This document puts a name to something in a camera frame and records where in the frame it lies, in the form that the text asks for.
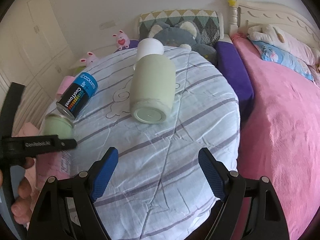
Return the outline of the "small pink cup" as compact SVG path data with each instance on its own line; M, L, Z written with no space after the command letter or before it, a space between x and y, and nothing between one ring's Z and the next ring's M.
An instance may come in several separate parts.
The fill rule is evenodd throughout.
M56 100L59 100L61 98L63 93L73 83L74 80L75 80L75 77L73 77L73 76L65 76L63 78L63 81L59 85L59 88L57 89L57 92L56 92L56 96L55 96Z

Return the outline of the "blue black can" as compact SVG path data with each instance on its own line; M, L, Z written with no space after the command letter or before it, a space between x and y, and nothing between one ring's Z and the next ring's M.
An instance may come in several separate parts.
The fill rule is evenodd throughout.
M87 72L81 72L56 103L58 111L67 118L75 120L97 88L95 78Z

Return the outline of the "white bedside table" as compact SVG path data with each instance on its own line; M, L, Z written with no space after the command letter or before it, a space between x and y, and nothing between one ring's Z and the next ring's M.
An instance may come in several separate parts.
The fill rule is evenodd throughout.
M100 61L103 57L106 57L107 55L114 53L116 50L117 50L117 47L116 45L113 44L110 46L105 46L105 47L101 47L101 48L90 50L90 51L93 52L99 58L99 61ZM86 57L87 57L87 52L82 53L81 56L78 57L72 65L70 65L69 69L76 66L85 66L85 64L80 63L80 59L83 59Z

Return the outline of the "blue cartoon pillow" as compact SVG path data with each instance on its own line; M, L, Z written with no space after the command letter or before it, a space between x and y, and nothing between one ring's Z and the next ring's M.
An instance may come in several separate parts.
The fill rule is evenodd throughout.
M310 69L301 59L268 43L261 41L251 42L259 51L262 60L281 64L284 67L294 70L308 80L314 81Z

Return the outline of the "white paper cup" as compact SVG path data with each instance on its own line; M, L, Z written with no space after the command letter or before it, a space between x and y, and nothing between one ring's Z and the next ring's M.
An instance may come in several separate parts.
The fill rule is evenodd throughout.
M163 55L163 44L155 38L145 38L141 40L137 47L136 62L133 65L133 69L136 68L136 64L141 58L151 54Z

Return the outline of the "grey cat plush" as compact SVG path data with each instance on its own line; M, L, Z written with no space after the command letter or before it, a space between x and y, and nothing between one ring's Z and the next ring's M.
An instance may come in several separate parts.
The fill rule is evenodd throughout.
M155 23L148 38L155 38L164 46L195 51L213 65L217 64L217 51L202 42L200 31L192 21L182 21L173 27L164 22Z

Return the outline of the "pink bunny plush front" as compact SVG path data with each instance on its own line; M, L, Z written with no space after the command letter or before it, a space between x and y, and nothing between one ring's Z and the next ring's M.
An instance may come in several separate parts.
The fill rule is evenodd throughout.
M89 67L98 61L99 61L99 58L91 51L87 52L86 58L80 59L80 63L85 64L86 67Z

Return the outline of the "cream wooden headboard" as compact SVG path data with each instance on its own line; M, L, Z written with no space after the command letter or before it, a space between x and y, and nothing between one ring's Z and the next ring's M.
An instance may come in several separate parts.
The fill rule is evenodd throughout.
M303 15L278 3L228 0L228 35L246 34L248 28L274 24L310 47L319 49L319 30Z

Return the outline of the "triangle pattern pillow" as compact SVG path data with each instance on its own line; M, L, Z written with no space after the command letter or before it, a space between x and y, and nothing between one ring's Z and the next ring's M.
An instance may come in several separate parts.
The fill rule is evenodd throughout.
M224 38L223 15L204 9L161 10L141 14L137 22L137 34L142 40L148 36L155 23L164 22L173 27L182 21L195 23L204 44L214 46L218 40Z

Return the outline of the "green pink tin can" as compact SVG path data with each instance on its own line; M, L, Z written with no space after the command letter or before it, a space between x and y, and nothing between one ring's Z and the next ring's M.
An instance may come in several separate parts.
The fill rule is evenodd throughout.
M40 135L57 135L60 141L73 138L73 123L63 115L48 114L45 116ZM55 176L57 179L67 179L71 175L71 151L62 142L55 146L55 152L41 154L36 157L36 179L38 187L46 180Z

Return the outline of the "folded pink blanket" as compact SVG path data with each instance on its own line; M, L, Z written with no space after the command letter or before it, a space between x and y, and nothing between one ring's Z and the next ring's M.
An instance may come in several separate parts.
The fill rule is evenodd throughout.
M23 126L20 128L19 132L17 133L16 137L33 137L39 135L39 129L35 127L31 122L27 122L23 124ZM19 143L20 147L36 147L37 144L34 142L28 142L28 143Z

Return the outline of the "purple cushion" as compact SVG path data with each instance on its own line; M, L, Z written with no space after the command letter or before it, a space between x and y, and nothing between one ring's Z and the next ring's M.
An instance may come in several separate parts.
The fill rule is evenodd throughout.
M253 110L254 103L254 90L246 67L234 44L218 41L215 49L217 69L235 91L239 100L240 118L245 122Z

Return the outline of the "pink bunny plush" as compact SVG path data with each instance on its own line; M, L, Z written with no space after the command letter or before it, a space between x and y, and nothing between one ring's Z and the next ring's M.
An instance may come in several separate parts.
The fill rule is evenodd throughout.
M86 67L89 67L98 61L99 61L99 58L91 51L87 52L86 58L80 59L80 63L85 64Z
M122 30L119 30L117 34L113 34L113 37L116 39L116 47L118 50L129 49L131 41Z

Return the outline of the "pink bedspread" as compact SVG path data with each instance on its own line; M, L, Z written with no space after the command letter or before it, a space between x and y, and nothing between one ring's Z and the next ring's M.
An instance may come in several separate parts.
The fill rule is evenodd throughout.
M270 178L290 238L299 239L319 210L319 88L294 70L262 60L244 35L232 41L254 89L238 170L247 178Z

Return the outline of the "white dog plush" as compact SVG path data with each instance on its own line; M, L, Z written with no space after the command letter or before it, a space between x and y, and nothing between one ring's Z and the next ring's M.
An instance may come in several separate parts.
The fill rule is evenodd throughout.
M262 41L301 59L307 65L319 65L319 50L299 41L291 34L272 24L250 27L248 35L253 41Z

